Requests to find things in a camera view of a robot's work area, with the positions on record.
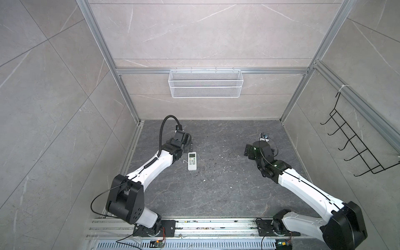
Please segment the white remote control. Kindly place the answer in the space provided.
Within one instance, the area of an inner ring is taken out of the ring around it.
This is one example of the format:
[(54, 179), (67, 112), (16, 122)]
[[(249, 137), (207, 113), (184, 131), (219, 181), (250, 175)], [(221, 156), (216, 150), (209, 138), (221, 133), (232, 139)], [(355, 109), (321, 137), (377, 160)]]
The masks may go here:
[(188, 171), (196, 171), (197, 170), (197, 153), (189, 152), (188, 153)]

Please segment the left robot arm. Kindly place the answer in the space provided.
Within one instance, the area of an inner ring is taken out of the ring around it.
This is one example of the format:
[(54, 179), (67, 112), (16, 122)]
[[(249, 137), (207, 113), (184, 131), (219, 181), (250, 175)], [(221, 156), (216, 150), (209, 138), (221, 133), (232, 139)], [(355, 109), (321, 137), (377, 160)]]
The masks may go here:
[(114, 177), (106, 210), (130, 225), (139, 225), (150, 236), (159, 234), (161, 215), (145, 207), (144, 193), (150, 183), (166, 168), (189, 152), (192, 137), (177, 130), (175, 136), (163, 144), (160, 150), (144, 165), (126, 176)]

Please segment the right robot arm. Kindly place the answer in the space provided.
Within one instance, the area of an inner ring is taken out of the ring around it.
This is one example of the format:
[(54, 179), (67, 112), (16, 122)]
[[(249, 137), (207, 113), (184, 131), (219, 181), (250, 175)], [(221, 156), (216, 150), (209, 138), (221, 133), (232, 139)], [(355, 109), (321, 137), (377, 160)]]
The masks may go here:
[(310, 217), (283, 209), (271, 222), (275, 235), (305, 234), (325, 242), (332, 250), (354, 250), (367, 239), (364, 217), (356, 203), (335, 198), (303, 178), (286, 162), (276, 160), (267, 140), (246, 145), (244, 156), (256, 162), (263, 177), (294, 193), (319, 215)]

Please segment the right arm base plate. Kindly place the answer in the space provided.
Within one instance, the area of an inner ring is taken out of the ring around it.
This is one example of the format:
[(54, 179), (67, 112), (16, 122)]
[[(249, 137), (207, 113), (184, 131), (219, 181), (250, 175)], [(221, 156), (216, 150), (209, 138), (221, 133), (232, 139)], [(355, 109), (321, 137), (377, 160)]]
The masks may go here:
[(280, 236), (280, 237), (301, 236), (301, 234), (298, 232), (292, 232), (286, 229), (286, 227), (279, 219), (256, 218), (255, 224), (259, 236)]

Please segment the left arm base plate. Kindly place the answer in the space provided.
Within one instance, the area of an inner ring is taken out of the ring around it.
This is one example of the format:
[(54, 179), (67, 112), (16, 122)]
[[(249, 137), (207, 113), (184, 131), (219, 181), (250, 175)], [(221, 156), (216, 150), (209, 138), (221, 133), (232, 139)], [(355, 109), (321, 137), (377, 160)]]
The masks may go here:
[(134, 230), (133, 236), (161, 237), (165, 235), (166, 237), (173, 237), (175, 235), (176, 223), (176, 220), (161, 220), (156, 222), (152, 228), (140, 225)]

